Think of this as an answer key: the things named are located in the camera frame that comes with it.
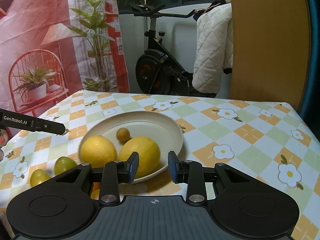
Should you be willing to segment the left human hand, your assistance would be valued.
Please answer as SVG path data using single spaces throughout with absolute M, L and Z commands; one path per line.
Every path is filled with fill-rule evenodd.
M 8 142 L 8 134 L 5 130 L 1 129 L 0 131 L 0 161 L 4 158 L 4 152 L 2 150 L 2 147 L 4 147 Z

